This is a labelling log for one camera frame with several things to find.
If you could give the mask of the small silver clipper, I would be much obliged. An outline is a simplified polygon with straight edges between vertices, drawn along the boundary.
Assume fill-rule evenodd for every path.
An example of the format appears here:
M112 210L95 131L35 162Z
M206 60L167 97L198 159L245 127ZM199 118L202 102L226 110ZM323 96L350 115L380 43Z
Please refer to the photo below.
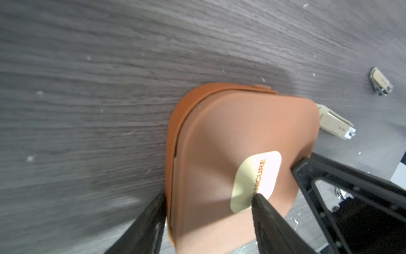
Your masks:
M377 67L371 68L369 80L379 96L387 96L393 91L393 85Z

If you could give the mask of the brown nail clipper case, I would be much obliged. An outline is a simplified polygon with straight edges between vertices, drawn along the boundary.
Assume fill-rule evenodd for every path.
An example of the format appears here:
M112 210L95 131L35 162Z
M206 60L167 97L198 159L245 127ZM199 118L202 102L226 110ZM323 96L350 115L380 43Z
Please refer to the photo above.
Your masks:
M309 157L317 104L266 86L210 83L176 105L168 125L168 235L179 254L228 254L255 239L252 197L285 217L299 187L292 167Z

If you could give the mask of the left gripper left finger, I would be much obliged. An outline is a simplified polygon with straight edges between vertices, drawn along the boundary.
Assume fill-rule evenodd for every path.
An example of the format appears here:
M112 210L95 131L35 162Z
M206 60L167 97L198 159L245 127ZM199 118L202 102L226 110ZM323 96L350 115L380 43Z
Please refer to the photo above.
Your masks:
M105 254L158 254L167 217L164 194L158 194Z

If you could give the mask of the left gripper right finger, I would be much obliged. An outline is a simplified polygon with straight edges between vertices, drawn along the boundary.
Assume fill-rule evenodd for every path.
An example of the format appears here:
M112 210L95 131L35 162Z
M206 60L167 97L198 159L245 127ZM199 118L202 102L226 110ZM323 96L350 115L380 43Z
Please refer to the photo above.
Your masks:
M259 253L314 254L262 194L252 197L252 216Z

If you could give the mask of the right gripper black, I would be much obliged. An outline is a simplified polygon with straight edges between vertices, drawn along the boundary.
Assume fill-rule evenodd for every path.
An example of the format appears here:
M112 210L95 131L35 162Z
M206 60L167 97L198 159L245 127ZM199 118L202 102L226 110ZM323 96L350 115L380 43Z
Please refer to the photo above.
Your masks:
M302 158L292 174L332 254L406 252L405 190L316 153ZM318 181L344 190L349 197L328 208Z

